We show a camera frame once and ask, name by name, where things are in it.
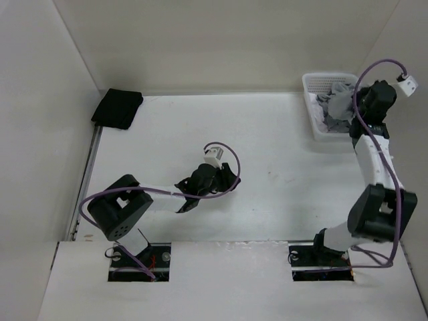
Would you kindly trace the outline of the grey tank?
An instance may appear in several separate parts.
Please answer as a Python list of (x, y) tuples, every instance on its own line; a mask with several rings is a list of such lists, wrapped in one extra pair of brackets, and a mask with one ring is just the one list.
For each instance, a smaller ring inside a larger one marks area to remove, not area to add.
[(327, 101), (327, 115), (335, 120), (350, 122), (354, 117), (354, 107), (352, 105), (354, 89), (355, 85), (353, 83), (333, 83)]
[(327, 125), (328, 132), (347, 133), (350, 128), (349, 121), (335, 120), (329, 115), (327, 115), (326, 107), (328, 96), (328, 94), (317, 95), (317, 101), (324, 110), (324, 123)]

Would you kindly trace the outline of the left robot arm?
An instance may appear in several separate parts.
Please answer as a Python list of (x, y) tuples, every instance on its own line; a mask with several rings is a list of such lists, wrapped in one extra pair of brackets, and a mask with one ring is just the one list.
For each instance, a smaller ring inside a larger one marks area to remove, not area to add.
[(228, 163), (201, 164), (190, 177), (171, 187), (141, 187), (131, 174), (124, 175), (88, 204), (88, 212), (108, 241), (127, 251), (135, 266), (150, 259), (148, 241), (141, 240), (137, 223), (147, 211), (186, 213), (199, 201), (233, 191), (241, 179)]

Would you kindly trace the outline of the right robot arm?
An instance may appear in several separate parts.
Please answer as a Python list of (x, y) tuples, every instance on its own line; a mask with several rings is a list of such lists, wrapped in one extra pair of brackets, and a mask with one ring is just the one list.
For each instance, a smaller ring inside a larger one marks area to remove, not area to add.
[(314, 237), (310, 257), (320, 265), (341, 258), (364, 243), (392, 243), (392, 265), (400, 238), (416, 208), (417, 196), (404, 189), (389, 152), (389, 132), (384, 119), (397, 99), (385, 80), (375, 81), (352, 96), (357, 111), (349, 135), (366, 185), (350, 209), (347, 220), (325, 228)]

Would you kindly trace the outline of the white tank top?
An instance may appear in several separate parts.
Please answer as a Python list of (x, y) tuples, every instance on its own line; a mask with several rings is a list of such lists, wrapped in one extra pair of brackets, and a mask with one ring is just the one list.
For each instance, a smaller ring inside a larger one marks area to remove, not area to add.
[(312, 115), (314, 117), (318, 130), (324, 133), (328, 132), (327, 125), (324, 123), (325, 121), (324, 110), (317, 101), (317, 95), (313, 93), (309, 93), (308, 95), (310, 99), (310, 107), (311, 107)]

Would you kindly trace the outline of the folded black tank top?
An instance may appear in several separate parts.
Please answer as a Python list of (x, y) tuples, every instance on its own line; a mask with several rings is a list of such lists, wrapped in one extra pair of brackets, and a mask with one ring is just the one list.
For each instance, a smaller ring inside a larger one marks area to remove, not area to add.
[(128, 130), (143, 101), (140, 92), (110, 88), (97, 106), (91, 121), (96, 126)]

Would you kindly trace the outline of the white plastic basket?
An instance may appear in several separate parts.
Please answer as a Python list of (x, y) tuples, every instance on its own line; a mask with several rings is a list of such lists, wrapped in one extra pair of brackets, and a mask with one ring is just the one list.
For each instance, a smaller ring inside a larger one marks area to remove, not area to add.
[(316, 126), (314, 117), (310, 107), (309, 93), (316, 95), (328, 93), (335, 82), (353, 83), (355, 84), (358, 77), (354, 74), (344, 72), (312, 72), (302, 76), (302, 85), (304, 89), (304, 101), (314, 140), (317, 142), (350, 142), (348, 133), (337, 132), (320, 132)]

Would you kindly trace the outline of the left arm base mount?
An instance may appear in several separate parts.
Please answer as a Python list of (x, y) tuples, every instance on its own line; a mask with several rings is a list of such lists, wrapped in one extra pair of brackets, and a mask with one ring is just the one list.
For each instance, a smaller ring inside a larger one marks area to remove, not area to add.
[(145, 274), (141, 267), (117, 245), (109, 247), (104, 257), (110, 260), (109, 282), (168, 282), (171, 264), (171, 243), (152, 243), (137, 255), (137, 259), (153, 274)]

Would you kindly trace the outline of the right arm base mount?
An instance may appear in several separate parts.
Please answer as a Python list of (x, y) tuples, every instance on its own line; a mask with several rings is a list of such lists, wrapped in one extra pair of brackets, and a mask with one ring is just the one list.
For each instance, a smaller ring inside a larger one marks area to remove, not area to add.
[(354, 281), (348, 252), (318, 256), (311, 242), (289, 243), (288, 263), (295, 282)]

